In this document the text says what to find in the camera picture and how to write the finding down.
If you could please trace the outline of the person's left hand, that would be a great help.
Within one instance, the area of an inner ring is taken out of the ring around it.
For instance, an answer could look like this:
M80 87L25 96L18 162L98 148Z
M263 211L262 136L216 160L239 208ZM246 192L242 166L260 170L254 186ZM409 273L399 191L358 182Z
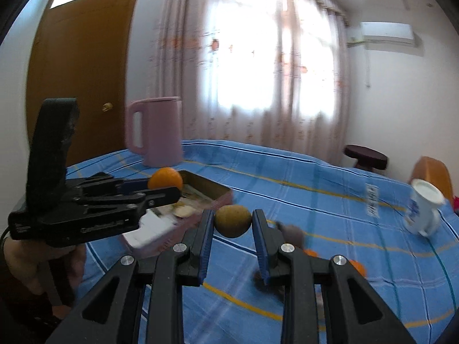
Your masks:
M59 273L75 289L84 274L84 244L56 249L42 242L14 240L10 237L2 241L1 307L9 315L27 310L33 318L63 320L71 308L50 301L50 282L45 276L45 265L59 259L65 260Z

